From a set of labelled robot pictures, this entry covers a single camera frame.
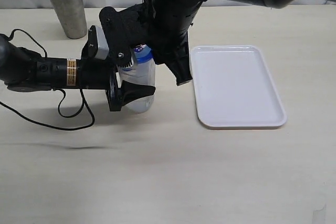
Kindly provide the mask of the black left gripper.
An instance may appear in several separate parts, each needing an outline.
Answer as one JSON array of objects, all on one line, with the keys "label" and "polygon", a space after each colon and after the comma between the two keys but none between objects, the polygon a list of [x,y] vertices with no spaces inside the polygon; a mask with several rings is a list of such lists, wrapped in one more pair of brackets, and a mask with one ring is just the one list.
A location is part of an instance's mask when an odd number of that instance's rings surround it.
[{"label": "black left gripper", "polygon": [[116,67],[106,61],[90,58],[88,45],[84,45],[81,51],[78,88],[104,90],[110,111],[121,111],[122,106],[152,96],[156,91],[154,86],[130,82],[122,82],[121,88],[119,88]]}]

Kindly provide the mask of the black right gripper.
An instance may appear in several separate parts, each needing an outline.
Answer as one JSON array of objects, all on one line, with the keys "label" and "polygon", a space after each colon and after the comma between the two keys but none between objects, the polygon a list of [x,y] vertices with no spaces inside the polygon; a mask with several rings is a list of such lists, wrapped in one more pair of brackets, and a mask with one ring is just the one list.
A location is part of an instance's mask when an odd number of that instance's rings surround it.
[{"label": "black right gripper", "polygon": [[148,45],[157,65],[166,65],[178,86],[192,79],[187,31],[192,8],[180,0],[143,0],[148,22]]}]

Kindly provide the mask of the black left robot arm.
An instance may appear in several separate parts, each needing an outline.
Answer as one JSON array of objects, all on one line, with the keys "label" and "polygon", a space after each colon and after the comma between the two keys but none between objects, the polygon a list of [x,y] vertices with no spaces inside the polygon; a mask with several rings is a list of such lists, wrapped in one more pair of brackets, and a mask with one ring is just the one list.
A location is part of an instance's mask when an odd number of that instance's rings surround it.
[{"label": "black left robot arm", "polygon": [[1,35],[1,81],[11,91],[104,90],[112,112],[154,95],[154,86],[127,81],[119,85],[116,72],[116,67],[105,61],[43,57],[35,51],[14,46],[9,37]]}]

